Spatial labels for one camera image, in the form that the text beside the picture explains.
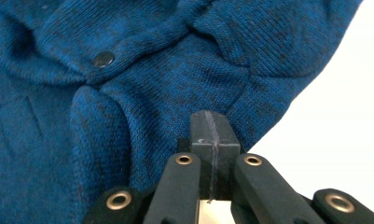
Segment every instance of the blue knit fabric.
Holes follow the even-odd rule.
[[[148,188],[199,110],[252,147],[360,2],[0,1],[0,223],[79,223],[106,189]]]

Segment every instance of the dark button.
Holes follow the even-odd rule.
[[[100,54],[98,54],[94,60],[94,66],[104,68],[108,66],[111,62],[113,62],[115,59],[115,56],[113,53],[105,51]]]

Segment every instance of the garment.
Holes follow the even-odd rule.
[[[199,110],[252,147],[360,2],[0,1],[0,223],[79,223],[150,187]]]

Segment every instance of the white surface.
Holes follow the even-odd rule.
[[[250,152],[308,198],[340,189],[374,212],[374,0],[361,5],[325,71]],[[234,223],[228,204],[201,207],[200,223]]]

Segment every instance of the metal ring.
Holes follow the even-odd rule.
[[[262,160],[256,156],[247,156],[244,158],[244,161],[252,166],[260,166],[262,164]]]
[[[344,204],[335,203],[334,199],[337,199],[337,200],[343,202]],[[342,196],[339,196],[337,194],[326,195],[326,202],[329,205],[331,205],[333,208],[335,208],[336,210],[339,210],[339,211],[344,212],[344,213],[351,213],[351,212],[355,211],[355,207],[354,207],[354,204],[352,204],[352,202],[350,202],[348,199],[346,199]]]
[[[122,203],[116,203],[114,200],[117,197],[122,197],[125,200]],[[132,201],[132,196],[128,191],[119,191],[107,199],[107,207],[111,210],[119,210],[129,205]]]
[[[180,165],[188,165],[193,162],[193,159],[192,157],[188,155],[182,155],[182,156],[177,157],[175,161]]]

